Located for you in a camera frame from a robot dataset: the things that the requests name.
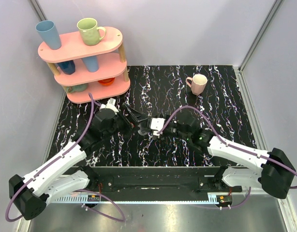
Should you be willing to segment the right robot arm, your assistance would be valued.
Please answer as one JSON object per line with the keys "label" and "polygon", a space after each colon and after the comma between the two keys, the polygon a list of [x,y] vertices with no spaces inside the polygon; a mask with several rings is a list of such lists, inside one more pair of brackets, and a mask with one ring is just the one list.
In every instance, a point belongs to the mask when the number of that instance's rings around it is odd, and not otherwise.
{"label": "right robot arm", "polygon": [[285,199],[295,177],[296,170],[281,149],[267,151],[234,143],[201,128],[191,116],[181,121],[150,117],[140,123],[139,128],[139,134],[152,132],[155,137],[177,137],[200,152],[239,164],[240,168],[224,168],[222,174],[213,179],[217,191],[245,186],[261,188],[275,198]]}

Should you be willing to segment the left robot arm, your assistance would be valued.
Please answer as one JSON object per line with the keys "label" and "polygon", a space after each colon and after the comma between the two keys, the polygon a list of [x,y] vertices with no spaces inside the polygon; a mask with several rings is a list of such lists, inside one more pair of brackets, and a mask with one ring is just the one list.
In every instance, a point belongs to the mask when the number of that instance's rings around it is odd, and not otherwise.
{"label": "left robot arm", "polygon": [[31,220],[40,215],[56,199],[73,191],[85,189],[94,191],[98,187],[98,175],[91,167],[82,167],[74,174],[59,179],[65,171],[92,154],[92,149],[117,132],[133,134],[137,127],[148,120],[127,104],[117,108],[113,103],[102,104],[98,112],[91,111],[87,125],[78,131],[59,153],[34,171],[9,179],[10,202],[5,212],[9,217],[10,208],[15,205],[20,217]]}

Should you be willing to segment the orange plastic bowl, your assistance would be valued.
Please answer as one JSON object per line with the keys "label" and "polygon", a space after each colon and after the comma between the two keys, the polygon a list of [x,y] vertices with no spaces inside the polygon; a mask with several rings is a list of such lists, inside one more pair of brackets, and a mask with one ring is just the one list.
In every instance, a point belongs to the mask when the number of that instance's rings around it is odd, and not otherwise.
{"label": "orange plastic bowl", "polygon": [[107,78],[107,79],[103,79],[103,80],[99,80],[98,83],[102,86],[110,86],[114,83],[115,78]]}

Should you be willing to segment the pink three-tier shelf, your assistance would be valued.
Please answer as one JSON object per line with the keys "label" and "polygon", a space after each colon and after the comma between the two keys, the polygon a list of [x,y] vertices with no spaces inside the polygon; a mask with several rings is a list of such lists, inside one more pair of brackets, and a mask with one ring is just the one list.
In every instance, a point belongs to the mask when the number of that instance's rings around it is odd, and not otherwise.
{"label": "pink three-tier shelf", "polygon": [[94,46],[83,43],[78,31],[60,35],[61,48],[52,50],[46,43],[38,48],[58,84],[73,103],[124,94],[130,88],[123,35],[114,27],[100,32],[102,40]]}

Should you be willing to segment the teal ceramic mug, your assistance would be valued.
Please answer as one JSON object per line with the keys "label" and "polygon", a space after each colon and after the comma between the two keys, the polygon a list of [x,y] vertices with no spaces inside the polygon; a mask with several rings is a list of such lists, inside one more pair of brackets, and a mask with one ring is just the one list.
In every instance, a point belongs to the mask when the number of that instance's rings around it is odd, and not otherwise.
{"label": "teal ceramic mug", "polygon": [[88,88],[88,84],[80,84],[75,86],[62,86],[64,91],[67,94],[77,93],[77,92],[83,92]]}

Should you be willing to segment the pink ceramic mug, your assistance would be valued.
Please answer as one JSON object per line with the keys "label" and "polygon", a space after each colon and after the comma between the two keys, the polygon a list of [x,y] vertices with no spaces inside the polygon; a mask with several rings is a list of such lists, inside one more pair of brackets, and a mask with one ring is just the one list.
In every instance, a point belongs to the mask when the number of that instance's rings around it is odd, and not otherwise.
{"label": "pink ceramic mug", "polygon": [[186,84],[191,88],[194,95],[200,95],[208,82],[208,79],[202,74],[195,74],[193,77],[186,78]]}

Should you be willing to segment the light blue cup middle shelf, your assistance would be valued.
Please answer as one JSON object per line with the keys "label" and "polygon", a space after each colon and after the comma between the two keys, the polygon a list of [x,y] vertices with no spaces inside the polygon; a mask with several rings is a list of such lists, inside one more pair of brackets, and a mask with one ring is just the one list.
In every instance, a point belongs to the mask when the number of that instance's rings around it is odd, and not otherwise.
{"label": "light blue cup middle shelf", "polygon": [[94,73],[98,71],[99,64],[98,64],[97,56],[90,56],[90,57],[85,57],[81,59],[89,72]]}

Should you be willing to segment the dark blue mug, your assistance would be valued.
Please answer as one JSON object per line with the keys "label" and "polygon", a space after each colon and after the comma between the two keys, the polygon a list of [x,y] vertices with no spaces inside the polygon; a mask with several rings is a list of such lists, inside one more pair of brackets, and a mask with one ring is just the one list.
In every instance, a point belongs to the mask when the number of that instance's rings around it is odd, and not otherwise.
{"label": "dark blue mug", "polygon": [[75,72],[75,63],[73,60],[59,62],[57,65],[64,74],[71,75]]}

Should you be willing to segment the green ceramic mug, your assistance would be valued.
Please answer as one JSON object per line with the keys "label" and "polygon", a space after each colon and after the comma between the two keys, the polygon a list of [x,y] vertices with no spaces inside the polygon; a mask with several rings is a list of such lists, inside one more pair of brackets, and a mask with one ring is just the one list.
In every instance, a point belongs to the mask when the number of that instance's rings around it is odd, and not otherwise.
{"label": "green ceramic mug", "polygon": [[94,18],[83,18],[77,23],[83,43],[88,46],[97,45],[106,35],[106,28],[99,27]]}

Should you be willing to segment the light blue tall cup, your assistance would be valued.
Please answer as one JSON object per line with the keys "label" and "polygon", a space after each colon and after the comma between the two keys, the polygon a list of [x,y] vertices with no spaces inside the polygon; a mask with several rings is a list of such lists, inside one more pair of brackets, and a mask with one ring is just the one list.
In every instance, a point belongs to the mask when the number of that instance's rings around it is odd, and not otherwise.
{"label": "light blue tall cup", "polygon": [[56,25],[53,21],[44,20],[36,25],[36,31],[43,39],[43,41],[52,50],[61,48],[61,40],[57,31]]}

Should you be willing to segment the aluminium frame rail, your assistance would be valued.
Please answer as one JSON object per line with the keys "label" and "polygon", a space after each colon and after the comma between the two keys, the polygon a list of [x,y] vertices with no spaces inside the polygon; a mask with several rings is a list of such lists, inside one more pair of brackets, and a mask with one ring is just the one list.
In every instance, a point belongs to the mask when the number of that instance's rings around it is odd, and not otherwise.
{"label": "aluminium frame rail", "polygon": [[[104,193],[117,204],[217,204],[219,196],[227,192],[193,192],[186,189],[126,189]],[[59,197],[54,203],[110,203],[105,197],[87,192],[71,193]]]}

